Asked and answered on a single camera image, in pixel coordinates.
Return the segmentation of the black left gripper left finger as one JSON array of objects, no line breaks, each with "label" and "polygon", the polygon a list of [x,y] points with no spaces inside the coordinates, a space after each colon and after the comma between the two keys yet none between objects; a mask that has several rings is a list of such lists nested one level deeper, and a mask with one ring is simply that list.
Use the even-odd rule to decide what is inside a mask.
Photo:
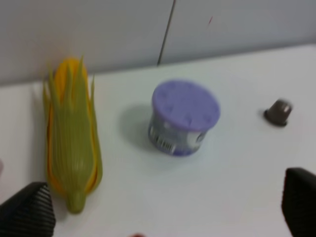
[{"label": "black left gripper left finger", "polygon": [[0,205],[2,237],[51,237],[55,214],[48,184],[32,182]]}]

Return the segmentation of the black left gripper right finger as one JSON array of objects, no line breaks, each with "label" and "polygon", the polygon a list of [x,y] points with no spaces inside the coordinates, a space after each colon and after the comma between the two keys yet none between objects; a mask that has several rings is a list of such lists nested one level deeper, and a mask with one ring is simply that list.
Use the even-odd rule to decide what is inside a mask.
[{"label": "black left gripper right finger", "polygon": [[316,175],[303,168],[288,168],[285,172],[281,208],[292,236],[314,237]]}]

